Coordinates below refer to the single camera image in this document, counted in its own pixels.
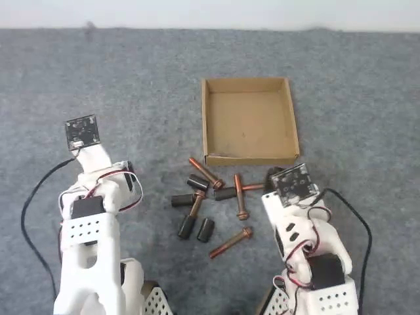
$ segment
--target copper bolt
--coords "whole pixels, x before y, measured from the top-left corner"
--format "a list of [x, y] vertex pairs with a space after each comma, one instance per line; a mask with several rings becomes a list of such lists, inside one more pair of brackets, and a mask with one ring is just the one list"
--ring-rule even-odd
[[199, 189], [194, 193], [194, 195], [196, 197], [196, 200], [191, 207], [190, 217], [196, 218], [198, 210], [200, 210], [201, 202], [205, 199], [205, 192]]
[[246, 192], [247, 190], [260, 190], [264, 189], [264, 184], [252, 184], [247, 186], [242, 186], [242, 191]]
[[236, 243], [239, 243], [244, 238], [251, 238], [252, 234], [253, 234], [252, 228], [250, 228], [249, 226], [243, 228], [239, 234], [236, 234], [233, 238], [230, 238], [226, 243], [212, 250], [210, 252], [210, 258], [213, 259], [216, 256], [219, 256], [221, 253], [224, 253], [227, 249], [231, 248]]
[[192, 166], [194, 166], [198, 171], [201, 172], [201, 174], [205, 176], [205, 178], [210, 180], [214, 189], [218, 190], [219, 188], [223, 187], [223, 180], [218, 179], [214, 174], [212, 174], [208, 169], [206, 169], [202, 164], [200, 164], [199, 161], [197, 161], [193, 157], [190, 157], [189, 161], [192, 164]]
[[236, 215], [238, 219], [246, 220], [249, 218], [249, 213], [245, 210], [245, 202], [243, 200], [242, 184], [241, 177], [239, 174], [234, 175], [235, 189], [236, 189], [236, 199], [238, 200], [238, 214]]

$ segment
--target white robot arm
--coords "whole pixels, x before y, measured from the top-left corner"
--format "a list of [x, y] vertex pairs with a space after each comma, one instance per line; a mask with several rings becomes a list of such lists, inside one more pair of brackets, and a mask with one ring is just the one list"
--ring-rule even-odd
[[163, 314], [172, 315], [158, 286], [147, 294], [142, 291], [141, 264], [120, 259], [116, 215], [143, 198], [131, 163], [111, 163], [99, 143], [94, 116], [68, 121], [66, 126], [69, 149], [83, 173], [58, 200], [62, 270], [54, 314], [147, 315], [164, 308]]
[[357, 315], [352, 261], [305, 164], [272, 180], [276, 190], [262, 202], [286, 268], [274, 277], [272, 296], [260, 314]]

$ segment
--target black rubber cylinder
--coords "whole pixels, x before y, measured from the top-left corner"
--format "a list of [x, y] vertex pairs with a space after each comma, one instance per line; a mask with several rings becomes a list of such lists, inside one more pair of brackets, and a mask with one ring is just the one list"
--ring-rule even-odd
[[171, 205], [173, 207], [182, 207], [183, 205], [193, 205], [196, 200], [194, 194], [171, 196]]
[[195, 223], [196, 218], [191, 217], [190, 215], [186, 215], [181, 226], [179, 227], [178, 236], [183, 240], [187, 240], [191, 235]]
[[207, 243], [210, 240], [213, 230], [215, 229], [215, 221], [205, 218], [197, 234], [197, 240]]
[[236, 189], [234, 187], [222, 188], [215, 190], [215, 200], [225, 200], [236, 197]]
[[209, 185], [210, 185], [210, 182], [194, 174], [191, 174], [190, 177], [188, 177], [188, 179], [186, 180], [186, 183], [190, 185], [192, 188], [200, 189], [205, 192], [209, 189]]

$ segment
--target open cardboard tray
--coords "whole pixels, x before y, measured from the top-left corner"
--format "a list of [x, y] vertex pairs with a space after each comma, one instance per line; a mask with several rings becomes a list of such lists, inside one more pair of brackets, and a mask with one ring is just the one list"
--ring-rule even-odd
[[289, 82], [284, 77], [202, 80], [208, 165], [288, 165], [299, 156]]

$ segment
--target perforated plate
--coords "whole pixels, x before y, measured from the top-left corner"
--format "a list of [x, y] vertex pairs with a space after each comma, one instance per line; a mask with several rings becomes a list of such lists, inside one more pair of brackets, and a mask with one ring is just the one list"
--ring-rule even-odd
[[62, 248], [75, 244], [96, 241], [101, 237], [118, 233], [117, 221], [111, 213], [89, 215], [78, 219], [64, 220], [62, 233]]
[[147, 297], [144, 305], [144, 315], [173, 315], [160, 287], [154, 287]]
[[264, 311], [264, 315], [281, 315], [288, 309], [289, 297], [280, 289], [276, 289]]
[[302, 292], [299, 300], [306, 301], [314, 315], [357, 315], [358, 302], [353, 279], [326, 289]]

